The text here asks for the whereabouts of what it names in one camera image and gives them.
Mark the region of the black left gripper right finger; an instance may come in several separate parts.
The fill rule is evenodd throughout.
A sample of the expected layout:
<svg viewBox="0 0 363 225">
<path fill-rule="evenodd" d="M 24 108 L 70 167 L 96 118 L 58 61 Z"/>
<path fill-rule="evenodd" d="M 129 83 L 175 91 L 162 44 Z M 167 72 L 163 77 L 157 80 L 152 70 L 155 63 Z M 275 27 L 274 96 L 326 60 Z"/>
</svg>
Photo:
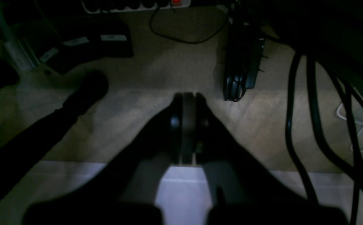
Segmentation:
<svg viewBox="0 0 363 225">
<path fill-rule="evenodd" d="M 233 138 L 196 94 L 199 162 L 214 196 L 207 225 L 347 225 L 344 213 L 303 198 L 277 180 Z"/>
</svg>

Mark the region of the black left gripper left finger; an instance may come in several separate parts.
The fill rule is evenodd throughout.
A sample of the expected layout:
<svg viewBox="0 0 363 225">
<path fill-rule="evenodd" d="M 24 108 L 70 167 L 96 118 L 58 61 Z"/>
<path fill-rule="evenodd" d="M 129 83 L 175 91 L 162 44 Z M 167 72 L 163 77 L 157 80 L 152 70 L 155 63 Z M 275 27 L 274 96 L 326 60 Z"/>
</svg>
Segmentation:
<svg viewBox="0 0 363 225">
<path fill-rule="evenodd" d="M 162 225 L 155 206 L 160 181 L 180 157 L 182 94 L 150 119 L 94 178 L 51 201 L 30 206 L 24 225 Z"/>
</svg>

